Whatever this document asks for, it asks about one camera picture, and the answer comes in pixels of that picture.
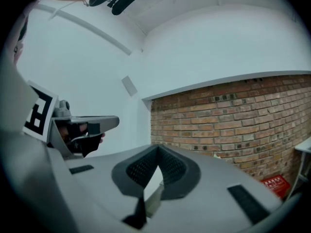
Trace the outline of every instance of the person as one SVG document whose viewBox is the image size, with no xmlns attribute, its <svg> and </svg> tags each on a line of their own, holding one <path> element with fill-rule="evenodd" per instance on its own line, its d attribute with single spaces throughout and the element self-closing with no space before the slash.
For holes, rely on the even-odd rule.
<svg viewBox="0 0 311 233">
<path fill-rule="evenodd" d="M 67 0 L 67 1 L 85 1 L 85 0 Z M 16 64 L 18 62 L 19 57 L 22 54 L 23 51 L 23 40 L 25 38 L 26 32 L 27 32 L 27 24 L 28 24 L 28 17 L 29 13 L 33 10 L 33 8 L 40 2 L 40 0 L 33 0 L 29 3 L 29 5 L 24 9 L 23 13 L 18 17 L 17 21 L 15 22 L 15 25 L 13 26 L 10 34 L 8 35 L 8 38 L 5 43 L 5 47 L 8 50 L 8 53 L 10 54 L 10 58 L 13 61 L 13 63 Z M 84 132 L 87 129 L 87 125 L 83 124 L 80 125 L 80 131 Z M 61 126 L 58 127 L 58 130 L 63 138 L 64 141 L 68 138 L 68 130 L 66 127 Z"/>
</svg>

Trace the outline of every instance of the red box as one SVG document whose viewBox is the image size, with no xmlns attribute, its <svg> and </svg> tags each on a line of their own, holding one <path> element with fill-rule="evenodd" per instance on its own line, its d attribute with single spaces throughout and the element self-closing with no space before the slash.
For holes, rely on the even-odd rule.
<svg viewBox="0 0 311 233">
<path fill-rule="evenodd" d="M 260 182 L 281 199 L 284 198 L 287 189 L 291 186 L 281 175 L 276 175 Z"/>
</svg>

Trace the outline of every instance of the white table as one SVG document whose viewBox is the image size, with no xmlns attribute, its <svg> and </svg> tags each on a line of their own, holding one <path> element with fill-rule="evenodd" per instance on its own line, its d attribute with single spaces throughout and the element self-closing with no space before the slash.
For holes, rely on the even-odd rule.
<svg viewBox="0 0 311 233">
<path fill-rule="evenodd" d="M 306 155 L 308 153 L 311 154 L 311 137 L 309 137 L 307 140 L 305 140 L 302 143 L 300 143 L 297 146 L 295 146 L 295 149 L 302 152 L 302 154 L 301 154 L 301 162 L 300 162 L 300 167 L 299 167 L 299 171 L 298 171 L 297 177 L 295 179 L 295 182 L 294 182 L 294 185 L 293 185 L 293 187 L 291 189 L 291 192 L 287 196 L 287 200 L 290 198 L 290 196 L 294 192 L 295 187 L 296 187 L 297 182 L 298 182 L 299 179 L 301 179 L 303 182 L 306 182 L 306 183 L 309 182 L 308 178 L 305 175 L 303 175 L 301 173 L 301 171 L 302 171 L 305 159 L 306 159 Z M 310 169 L 310 164 L 309 164 L 309 166 L 307 168 L 306 173 L 308 173 L 309 169 Z"/>
</svg>

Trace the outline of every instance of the black fisheye border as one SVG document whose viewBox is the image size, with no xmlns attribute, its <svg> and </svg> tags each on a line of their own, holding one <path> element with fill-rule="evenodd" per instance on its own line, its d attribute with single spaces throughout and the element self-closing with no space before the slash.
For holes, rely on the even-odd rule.
<svg viewBox="0 0 311 233">
<path fill-rule="evenodd" d="M 12 25 L 17 17 L 23 11 L 23 8 L 32 0 L 1 0 L 1 33 L 0 46 L 1 52 L 3 44 L 10 32 Z M 304 21 L 309 33 L 311 32 L 310 24 L 310 0 L 288 0 L 300 17 Z M 40 232 L 49 232 L 38 220 L 29 212 L 29 208 L 24 205 L 11 189 L 2 169 L 0 168 L 1 178 L 1 197 L 2 197 L 2 227 L 10 229 L 13 232 L 17 230 L 32 230 Z M 311 205 L 311 184 L 305 186 L 302 198 L 294 209 L 277 225 L 271 232 L 287 231 L 290 226 L 295 226 L 296 231 L 302 231 L 309 227 L 308 211 Z"/>
</svg>

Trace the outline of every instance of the hand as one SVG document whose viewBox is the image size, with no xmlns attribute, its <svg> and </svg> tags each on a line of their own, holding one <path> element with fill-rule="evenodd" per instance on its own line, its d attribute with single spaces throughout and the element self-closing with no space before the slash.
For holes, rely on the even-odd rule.
<svg viewBox="0 0 311 233">
<path fill-rule="evenodd" d="M 86 129 L 87 129 L 86 124 L 80 125 L 80 131 L 81 132 L 85 131 Z M 68 142 L 69 133 L 68 133 L 67 127 L 66 126 L 59 126 L 58 131 L 59 131 L 60 135 L 62 136 L 62 139 L 64 140 L 64 142 Z"/>
</svg>

